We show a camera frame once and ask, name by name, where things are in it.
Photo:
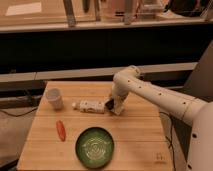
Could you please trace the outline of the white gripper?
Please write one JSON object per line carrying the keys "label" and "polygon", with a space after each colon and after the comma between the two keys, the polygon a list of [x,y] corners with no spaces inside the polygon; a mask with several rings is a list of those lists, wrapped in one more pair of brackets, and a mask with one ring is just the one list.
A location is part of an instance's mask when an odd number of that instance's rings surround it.
{"label": "white gripper", "polygon": [[124,101],[127,98],[129,92],[120,88],[117,84],[113,83],[109,99],[114,99],[117,102],[121,103],[124,107]]}

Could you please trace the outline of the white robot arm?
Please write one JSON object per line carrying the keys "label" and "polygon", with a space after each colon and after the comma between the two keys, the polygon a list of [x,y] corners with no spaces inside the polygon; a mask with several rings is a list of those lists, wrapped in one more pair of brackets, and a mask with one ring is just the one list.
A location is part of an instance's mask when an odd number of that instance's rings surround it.
{"label": "white robot arm", "polygon": [[120,115],[129,93],[164,109],[192,127],[186,171],[213,171],[213,101],[153,85],[140,75],[141,70],[134,65],[114,74],[109,110]]}

